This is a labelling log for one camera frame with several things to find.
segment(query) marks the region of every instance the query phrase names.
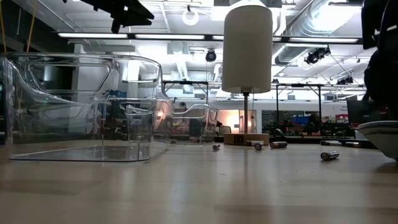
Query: aa battery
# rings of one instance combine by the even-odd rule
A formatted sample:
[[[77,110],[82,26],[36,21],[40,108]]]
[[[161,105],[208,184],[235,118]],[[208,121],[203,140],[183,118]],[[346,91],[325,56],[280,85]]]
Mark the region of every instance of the aa battery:
[[[343,144],[338,141],[321,141],[322,146],[342,146]]]
[[[330,161],[332,159],[336,159],[338,156],[339,154],[336,151],[321,153],[321,159],[323,159],[324,161]]]
[[[346,147],[361,147],[361,144],[359,142],[346,142],[344,145]]]
[[[269,143],[269,147],[273,148],[273,149],[277,149],[277,148],[284,148],[287,146],[287,142],[285,141],[281,141],[281,142],[271,142]]]

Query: transparent plastic container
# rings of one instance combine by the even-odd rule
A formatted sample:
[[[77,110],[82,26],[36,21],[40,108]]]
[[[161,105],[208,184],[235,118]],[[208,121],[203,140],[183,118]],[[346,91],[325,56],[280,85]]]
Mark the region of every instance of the transparent plastic container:
[[[214,141],[217,108],[194,104],[184,112],[174,113],[172,142],[175,144],[205,144]]]
[[[144,161],[170,144],[174,106],[142,57],[5,54],[10,159]]]

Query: wooden lamp base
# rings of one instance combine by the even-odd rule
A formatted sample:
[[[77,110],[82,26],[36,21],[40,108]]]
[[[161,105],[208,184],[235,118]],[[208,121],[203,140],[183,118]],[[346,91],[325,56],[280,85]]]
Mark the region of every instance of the wooden lamp base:
[[[243,146],[246,141],[263,141],[264,145],[269,144],[268,134],[224,134],[224,144]]]

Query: table surface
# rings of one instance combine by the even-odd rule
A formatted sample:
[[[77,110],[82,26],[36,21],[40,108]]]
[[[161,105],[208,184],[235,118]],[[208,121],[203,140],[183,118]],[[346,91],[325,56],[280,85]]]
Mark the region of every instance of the table surface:
[[[398,166],[378,150],[211,147],[172,145],[141,165],[3,159],[0,221],[398,223]]]

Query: white bowl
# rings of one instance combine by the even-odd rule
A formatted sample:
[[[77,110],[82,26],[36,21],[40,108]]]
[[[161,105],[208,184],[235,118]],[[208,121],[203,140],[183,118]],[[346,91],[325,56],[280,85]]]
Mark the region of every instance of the white bowl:
[[[374,121],[361,124],[357,130],[385,156],[398,161],[398,121]]]

